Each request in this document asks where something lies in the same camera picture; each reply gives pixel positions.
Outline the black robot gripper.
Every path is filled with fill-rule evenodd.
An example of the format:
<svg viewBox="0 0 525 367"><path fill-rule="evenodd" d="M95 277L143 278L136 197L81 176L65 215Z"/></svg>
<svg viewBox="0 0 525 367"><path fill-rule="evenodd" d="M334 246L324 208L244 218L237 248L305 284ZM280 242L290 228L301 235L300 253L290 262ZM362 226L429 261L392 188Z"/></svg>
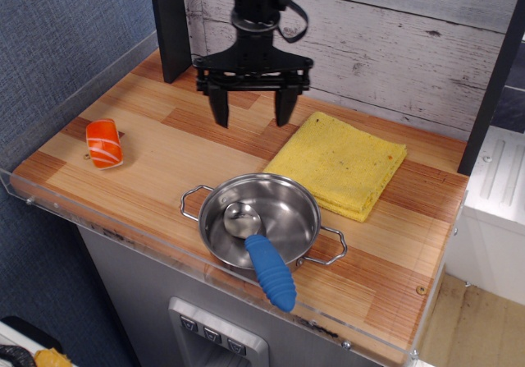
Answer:
<svg viewBox="0 0 525 367"><path fill-rule="evenodd" d="M296 89L310 88L313 60L282 51L273 45L280 32L280 17L268 23L232 16L235 42L226 50L197 57L197 90L208 95L216 124L228 127L228 91L276 91L276 124L285 126L294 111Z"/></svg>

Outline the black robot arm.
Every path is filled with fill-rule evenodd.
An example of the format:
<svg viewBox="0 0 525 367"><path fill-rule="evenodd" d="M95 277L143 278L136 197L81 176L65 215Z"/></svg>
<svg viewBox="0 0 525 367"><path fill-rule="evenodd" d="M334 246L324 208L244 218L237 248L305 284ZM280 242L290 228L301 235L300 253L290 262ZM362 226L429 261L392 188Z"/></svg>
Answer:
<svg viewBox="0 0 525 367"><path fill-rule="evenodd" d="M226 50L197 57L197 90L209 97L215 122L228 127L228 93L272 91L278 126L286 125L298 97L309 89L313 60L284 52L273 45L282 34L281 13L290 9L308 23L308 15L293 0L235 0L231 24L235 42Z"/></svg>

